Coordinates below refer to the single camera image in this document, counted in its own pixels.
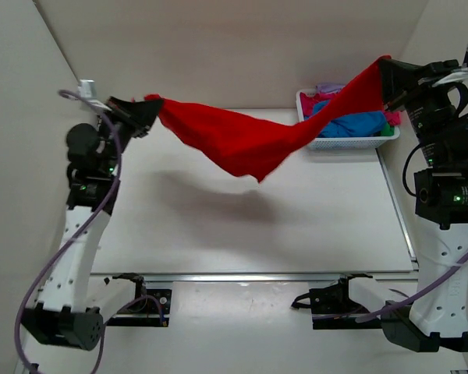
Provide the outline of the red t shirt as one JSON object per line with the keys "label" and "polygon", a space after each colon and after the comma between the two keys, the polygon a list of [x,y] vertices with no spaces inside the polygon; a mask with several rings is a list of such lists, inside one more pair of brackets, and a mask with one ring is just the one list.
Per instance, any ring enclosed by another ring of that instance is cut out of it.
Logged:
{"label": "red t shirt", "polygon": [[184,144],[201,151],[235,177],[262,182],[291,153],[315,139],[332,120],[383,108],[379,63],[383,55],[350,81],[317,114],[295,125],[283,125],[238,112],[148,94],[163,101],[158,117]]}

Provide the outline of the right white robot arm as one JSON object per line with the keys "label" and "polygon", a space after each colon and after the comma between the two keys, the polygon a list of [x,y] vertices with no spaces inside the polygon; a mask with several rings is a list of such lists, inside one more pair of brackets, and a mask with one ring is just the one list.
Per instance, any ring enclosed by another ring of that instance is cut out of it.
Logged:
{"label": "right white robot arm", "polygon": [[414,65],[380,62],[388,110],[404,110],[427,167],[411,195],[422,236],[417,292],[401,301],[375,279],[351,277],[334,293],[359,323],[378,319],[385,337],[414,352],[468,352],[468,57]]}

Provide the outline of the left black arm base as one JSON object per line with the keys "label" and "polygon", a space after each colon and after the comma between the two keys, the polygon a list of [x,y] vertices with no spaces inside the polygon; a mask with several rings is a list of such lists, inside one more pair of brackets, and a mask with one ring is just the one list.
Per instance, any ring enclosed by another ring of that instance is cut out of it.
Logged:
{"label": "left black arm base", "polygon": [[111,278],[106,277],[105,283],[125,281],[132,283],[132,303],[120,309],[107,323],[107,326],[124,327],[158,327],[169,326],[169,314],[172,304],[171,288],[156,288],[145,281],[144,276],[137,273],[121,273]]}

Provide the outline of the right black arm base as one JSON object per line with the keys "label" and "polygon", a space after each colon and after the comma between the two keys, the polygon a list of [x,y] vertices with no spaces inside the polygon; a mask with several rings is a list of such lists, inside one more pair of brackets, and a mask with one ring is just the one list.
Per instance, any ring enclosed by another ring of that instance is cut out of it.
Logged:
{"label": "right black arm base", "polygon": [[326,287],[310,288],[307,293],[293,300],[291,308],[310,310],[313,330],[380,330],[379,319],[365,323],[356,322],[367,310],[349,297],[350,282],[354,278],[371,276],[365,273],[347,274]]}

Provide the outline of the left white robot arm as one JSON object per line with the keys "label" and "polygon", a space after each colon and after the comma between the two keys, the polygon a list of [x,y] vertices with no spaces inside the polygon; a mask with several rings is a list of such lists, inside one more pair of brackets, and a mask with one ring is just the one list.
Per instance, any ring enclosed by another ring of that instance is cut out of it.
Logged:
{"label": "left white robot arm", "polygon": [[120,310],[136,312],[147,303],[143,276],[121,273],[106,278],[88,295],[90,272],[117,199],[122,154],[133,138],[146,136],[164,101],[90,104],[96,125],[80,123],[66,135],[66,226],[61,247],[37,301],[19,321],[40,344],[93,350],[105,324]]}

